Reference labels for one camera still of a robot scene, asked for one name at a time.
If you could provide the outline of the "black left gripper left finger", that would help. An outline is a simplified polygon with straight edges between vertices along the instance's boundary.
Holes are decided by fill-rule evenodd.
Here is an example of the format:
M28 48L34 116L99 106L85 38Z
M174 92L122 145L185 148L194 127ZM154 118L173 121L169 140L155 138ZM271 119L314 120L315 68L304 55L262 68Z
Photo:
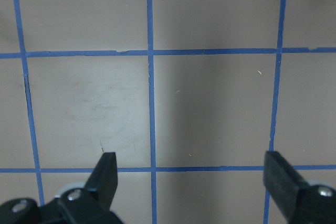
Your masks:
M85 183L84 189L104 210L110 210L117 190L117 158L115 152L103 153Z

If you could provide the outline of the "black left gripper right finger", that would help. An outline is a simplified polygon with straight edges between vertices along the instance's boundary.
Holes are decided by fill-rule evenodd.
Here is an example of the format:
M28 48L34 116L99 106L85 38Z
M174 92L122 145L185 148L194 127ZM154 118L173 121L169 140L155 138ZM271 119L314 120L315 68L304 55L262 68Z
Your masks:
M277 151L264 155L263 183L286 220L291 220L310 185Z

